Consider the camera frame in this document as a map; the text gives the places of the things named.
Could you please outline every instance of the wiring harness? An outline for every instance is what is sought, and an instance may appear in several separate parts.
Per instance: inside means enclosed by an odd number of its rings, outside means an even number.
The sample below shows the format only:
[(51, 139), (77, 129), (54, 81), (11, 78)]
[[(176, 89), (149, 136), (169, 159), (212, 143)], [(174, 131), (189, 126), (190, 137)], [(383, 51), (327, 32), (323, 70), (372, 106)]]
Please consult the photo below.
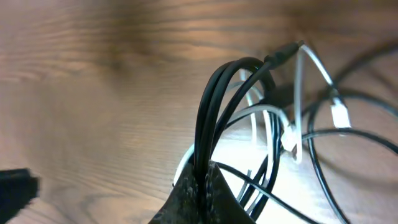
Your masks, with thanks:
[[(326, 182), (320, 162), (317, 158), (313, 139), (315, 137), (329, 136), (332, 134), (355, 135), (377, 142), (395, 155), (398, 154), (398, 146), (388, 139), (351, 127), (345, 100), (363, 100), (388, 111), (396, 118), (398, 118), (398, 110), (388, 103), (365, 93), (338, 88), (338, 84), (347, 77), (347, 74), (366, 65), (380, 55), (395, 51), (397, 48), (398, 45), (381, 48), (376, 51), (375, 54), (358, 58), (342, 69), (342, 71), (337, 74), (337, 79), (335, 80), (330, 78), (321, 60), (302, 41), (290, 43), (281, 47), (273, 54), (266, 56), (264, 61), (252, 57), (245, 57), (222, 65), (212, 74), (203, 92), (197, 114), (195, 142), (184, 154), (177, 168), (174, 183), (177, 182), (186, 164), (191, 163), (194, 167), (199, 195), (206, 195), (206, 191), (208, 190), (206, 181), (208, 179), (209, 161), (221, 134), (225, 129), (250, 115), (252, 119), (252, 140), (253, 143), (256, 143), (257, 123), (254, 113), (261, 111), (264, 116), (267, 131), (268, 155), (263, 160), (254, 178), (249, 177), (251, 170), (246, 175), (233, 167), (218, 163), (220, 169), (224, 169), (245, 181), (245, 184), (242, 186), (237, 196), (237, 201), (240, 206), (244, 208), (257, 190), (259, 195), (246, 210), (253, 220), (259, 218), (268, 199), (271, 199), (302, 220), (308, 223), (317, 223), (315, 220), (300, 213), (272, 194), (272, 189), (274, 188), (278, 174), (280, 156), (283, 153), (288, 153), (292, 155), (296, 163), (301, 163), (303, 154), (302, 142), (306, 141), (308, 142), (309, 153), (315, 173), (325, 197), (340, 222), (350, 223), (333, 197)], [(328, 86), (318, 101), (302, 109), (303, 61), (305, 54), (313, 60)], [(288, 59), (295, 55), (297, 55), (297, 64), (294, 84), (276, 87), (270, 71), (283, 65)], [(229, 84), (236, 72), (240, 72), (239, 76), (241, 81)], [(251, 73), (248, 78), (246, 78), (246, 72)], [(256, 82), (260, 82), (264, 89), (263, 92), (254, 86)], [(239, 87), (238, 90), (227, 104), (221, 116), (217, 119), (224, 94), (237, 87)], [(258, 103), (253, 103), (249, 91), (255, 93), (259, 98)], [(235, 112), (239, 102), (241, 102), (245, 96), (249, 106), (241, 111)], [(317, 112), (320, 105), (327, 101), (331, 102), (331, 113), (335, 129), (315, 130), (314, 124)], [(290, 105), (294, 105), (294, 120), (292, 121), (288, 119), (285, 113), (285, 108)], [(302, 118), (306, 115), (308, 115), (308, 133), (303, 134), (301, 131)], [(198, 198), (198, 201), (204, 206), (206, 205), (206, 197)]]

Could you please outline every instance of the wooden surface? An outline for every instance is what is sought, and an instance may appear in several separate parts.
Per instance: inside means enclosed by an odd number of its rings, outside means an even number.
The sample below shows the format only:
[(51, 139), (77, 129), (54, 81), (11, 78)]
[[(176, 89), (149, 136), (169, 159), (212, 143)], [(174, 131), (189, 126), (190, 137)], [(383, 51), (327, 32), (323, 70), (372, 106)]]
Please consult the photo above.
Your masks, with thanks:
[[(0, 169), (29, 167), (42, 179), (40, 198), (10, 223), (147, 223), (193, 142), (198, 103), (218, 66), (304, 39), (333, 74), (397, 40), (397, 21), (394, 0), (1, 1)], [(396, 55), (380, 59), (344, 86), (398, 106), (397, 64)], [(278, 83), (292, 80), (293, 65), (274, 73)], [(313, 65), (306, 76), (308, 93), (323, 88)], [(398, 143), (394, 118), (348, 106), (355, 127)], [(317, 121), (331, 126), (327, 107)], [(228, 131), (223, 148), (249, 147), (249, 124)], [(396, 157), (352, 137), (316, 144), (353, 223), (398, 222)], [(282, 159), (274, 193), (320, 222), (338, 222), (308, 155), (299, 166)], [(272, 203), (265, 222), (300, 223)]]

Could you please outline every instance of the brown wood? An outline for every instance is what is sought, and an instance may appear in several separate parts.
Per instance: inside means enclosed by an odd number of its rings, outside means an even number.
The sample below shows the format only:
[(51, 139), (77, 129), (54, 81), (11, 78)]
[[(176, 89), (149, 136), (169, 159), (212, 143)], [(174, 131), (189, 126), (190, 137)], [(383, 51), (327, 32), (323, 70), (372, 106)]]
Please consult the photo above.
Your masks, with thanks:
[[(151, 0), (0, 2), (0, 169), (29, 167), (40, 199), (10, 223), (147, 223), (194, 137), (198, 103), (221, 64), (288, 41), (314, 46), (335, 73), (398, 38), (397, 1)], [(344, 86), (397, 102), (397, 57)], [(323, 88), (309, 64), (308, 93)], [(293, 77), (294, 63), (275, 72)], [(353, 124), (398, 143), (387, 113), (349, 101)], [(331, 126), (325, 107), (317, 127)], [(250, 122), (228, 131), (248, 146)], [(397, 223), (397, 158), (352, 137), (317, 140), (332, 191), (353, 223)], [(337, 223), (308, 155), (284, 157), (274, 193)], [(300, 223), (270, 203), (259, 223)]]

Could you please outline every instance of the blurry black object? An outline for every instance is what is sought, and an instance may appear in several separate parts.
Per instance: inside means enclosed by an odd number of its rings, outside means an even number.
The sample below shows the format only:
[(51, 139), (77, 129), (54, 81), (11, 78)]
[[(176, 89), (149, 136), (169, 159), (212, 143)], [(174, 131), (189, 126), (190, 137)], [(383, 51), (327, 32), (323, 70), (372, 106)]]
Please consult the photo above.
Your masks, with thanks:
[[(201, 205), (197, 200), (198, 184), (193, 175), (193, 165), (187, 164), (166, 203), (149, 224), (255, 223), (236, 201), (215, 162), (209, 163), (206, 187), (206, 204)], [(205, 213), (199, 212), (198, 207), (202, 206)]]
[(6, 223), (37, 196), (38, 178), (28, 169), (0, 171), (0, 224)]

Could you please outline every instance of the wooden table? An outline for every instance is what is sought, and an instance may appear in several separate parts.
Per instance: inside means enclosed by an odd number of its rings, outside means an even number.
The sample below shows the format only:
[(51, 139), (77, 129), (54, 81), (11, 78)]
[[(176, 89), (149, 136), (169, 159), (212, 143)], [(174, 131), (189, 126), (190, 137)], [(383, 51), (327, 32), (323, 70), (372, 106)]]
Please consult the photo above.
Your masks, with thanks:
[[(303, 39), (334, 74), (397, 40), (397, 21), (397, 1), (388, 0), (1, 1), (0, 169), (29, 167), (42, 181), (40, 198), (10, 223), (147, 223), (170, 193), (218, 66)], [(290, 62), (275, 71), (277, 83), (292, 81), (293, 70)], [(397, 106), (397, 70), (397, 56), (384, 57), (344, 86)], [(325, 85), (310, 63), (305, 84), (309, 97)], [(355, 127), (398, 143), (393, 117), (358, 101), (348, 106)], [(223, 142), (248, 147), (249, 124), (237, 124)], [(317, 128), (330, 126), (326, 106)], [(316, 144), (353, 223), (398, 222), (395, 156), (352, 137)], [(337, 223), (304, 156), (300, 165), (282, 158), (274, 193)], [(269, 203), (265, 222), (300, 220)]]

